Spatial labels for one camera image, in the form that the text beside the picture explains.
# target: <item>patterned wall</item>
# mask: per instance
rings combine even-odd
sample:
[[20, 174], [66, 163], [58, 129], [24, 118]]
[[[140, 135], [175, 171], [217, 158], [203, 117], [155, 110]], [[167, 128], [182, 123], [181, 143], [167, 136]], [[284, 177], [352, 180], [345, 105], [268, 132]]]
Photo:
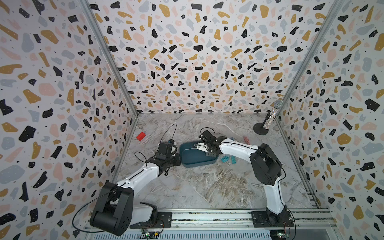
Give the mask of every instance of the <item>patterned wall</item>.
[[0, 238], [83, 239], [131, 113], [77, 2], [0, 7]]
[[383, 1], [345, 1], [280, 120], [344, 239], [383, 239]]
[[140, 113], [258, 113], [284, 96], [333, 0], [89, 3]]

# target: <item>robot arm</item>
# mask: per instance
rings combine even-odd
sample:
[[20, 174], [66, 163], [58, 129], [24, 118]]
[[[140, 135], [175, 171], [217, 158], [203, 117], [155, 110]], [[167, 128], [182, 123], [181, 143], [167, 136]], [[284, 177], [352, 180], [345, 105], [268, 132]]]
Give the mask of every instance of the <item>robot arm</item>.
[[247, 145], [225, 136], [216, 139], [208, 130], [205, 130], [199, 138], [203, 143], [198, 144], [197, 149], [207, 152], [207, 156], [215, 157], [223, 153], [251, 163], [255, 177], [264, 186], [268, 216], [273, 225], [282, 219], [281, 215], [287, 214], [285, 203], [281, 199], [282, 164], [267, 144]]

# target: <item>black cable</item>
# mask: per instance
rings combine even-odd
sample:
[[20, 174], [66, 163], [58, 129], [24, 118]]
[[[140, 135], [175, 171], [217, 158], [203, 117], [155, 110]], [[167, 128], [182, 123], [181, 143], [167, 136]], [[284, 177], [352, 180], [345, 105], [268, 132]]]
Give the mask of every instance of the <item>black cable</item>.
[[175, 131], [173, 131], [173, 135], [172, 135], [172, 138], [171, 138], [171, 139], [173, 139], [173, 136], [175, 135], [176, 128], [177, 128], [177, 124], [176, 124], [176, 123], [172, 124], [172, 125], [165, 131], [165, 133], [163, 134], [163, 136], [162, 136], [161, 139], [160, 139], [160, 142], [163, 140], [164, 135], [168, 132], [168, 130], [169, 130], [173, 125], [175, 125]]
[[72, 218], [72, 226], [75, 228], [75, 229], [77, 229], [77, 230], [79, 230], [79, 231], [81, 231], [81, 232], [86, 232], [86, 233], [99, 233], [99, 232], [105, 232], [105, 231], [96, 231], [96, 232], [90, 232], [90, 231], [84, 231], [84, 230], [81, 230], [81, 229], [79, 229], [79, 228], [77, 228], [75, 225], [74, 225], [74, 218], [76, 217], [76, 215], [81, 211], [81, 209], [83, 209], [85, 206], [87, 206], [88, 204], [90, 204], [90, 203], [92, 203], [93, 201], [96, 201], [96, 200], [98, 200], [99, 198], [101, 198], [101, 197], [103, 197], [103, 196], [105, 196], [105, 195], [107, 195], [107, 194], [110, 194], [111, 192], [113, 192], [113, 191], [116, 191], [117, 190], [117, 188], [116, 189], [113, 189], [113, 190], [111, 190], [111, 191], [109, 191], [109, 192], [107, 192], [107, 193], [105, 193], [105, 194], [103, 194], [103, 195], [101, 195], [101, 196], [98, 196], [97, 198], [95, 198], [95, 199], [93, 199], [93, 200], [91, 200], [91, 201], [89, 201], [89, 202], [87, 202], [86, 204], [84, 204], [75, 214], [74, 214], [74, 216], [73, 216], [73, 218]]
[[145, 158], [145, 162], [144, 162], [143, 160], [141, 160], [140, 158], [138, 158], [138, 157], [136, 156], [136, 153], [137, 153], [137, 152], [138, 152], [138, 151], [136, 151], [136, 152], [134, 153], [135, 157], [136, 157], [139, 161], [145, 163], [145, 167], [147, 167], [147, 165], [148, 165], [148, 160], [147, 160], [147, 158], [144, 156], [143, 153], [138, 152], [138, 153], [140, 153], [141, 155], [143, 155], [143, 157]]
[[214, 132], [214, 137], [216, 137], [216, 133], [215, 133], [215, 130], [213, 130], [212, 128], [210, 127], [203, 127], [202, 129], [200, 129], [200, 134], [202, 134], [201, 130], [203, 130], [204, 128], [208, 128], [208, 129], [211, 129], [213, 132]]

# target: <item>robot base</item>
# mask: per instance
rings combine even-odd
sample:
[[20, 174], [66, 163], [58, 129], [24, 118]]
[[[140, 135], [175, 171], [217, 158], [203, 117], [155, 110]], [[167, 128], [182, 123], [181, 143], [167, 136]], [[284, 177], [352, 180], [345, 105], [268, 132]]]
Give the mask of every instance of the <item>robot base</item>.
[[253, 227], [284, 227], [284, 222], [290, 227], [293, 226], [292, 218], [286, 207], [278, 215], [267, 209], [266, 211], [251, 212], [251, 216]]
[[256, 123], [254, 126], [253, 126], [253, 131], [259, 135], [266, 135], [269, 131], [269, 129], [265, 129], [263, 128], [264, 126], [264, 123]]

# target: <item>marble floor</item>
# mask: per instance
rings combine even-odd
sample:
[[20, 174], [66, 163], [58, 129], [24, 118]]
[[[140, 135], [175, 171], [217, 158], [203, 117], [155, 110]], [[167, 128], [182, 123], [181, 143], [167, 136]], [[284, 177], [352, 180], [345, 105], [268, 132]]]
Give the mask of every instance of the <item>marble floor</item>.
[[[177, 123], [173, 138], [177, 146], [199, 140], [200, 129], [211, 127], [216, 136], [233, 137], [238, 142], [244, 142], [243, 137], [247, 136], [251, 145], [268, 144], [287, 173], [281, 181], [281, 189], [288, 208], [313, 208], [276, 123], [272, 123], [265, 136], [253, 132], [252, 126], [262, 122], [264, 117], [260, 114], [141, 114], [118, 180], [141, 167], [142, 163], [134, 156], [135, 151], [142, 152], [147, 158], [154, 155], [161, 136], [173, 123]], [[146, 136], [138, 141], [136, 136], [142, 131]], [[169, 131], [164, 139], [170, 139], [172, 133], [173, 130]], [[167, 177], [162, 174], [139, 193], [135, 192], [135, 204], [147, 202], [160, 209], [266, 208], [264, 188], [256, 179], [251, 164], [238, 158], [236, 164], [223, 163], [221, 157], [211, 165], [172, 167]]]

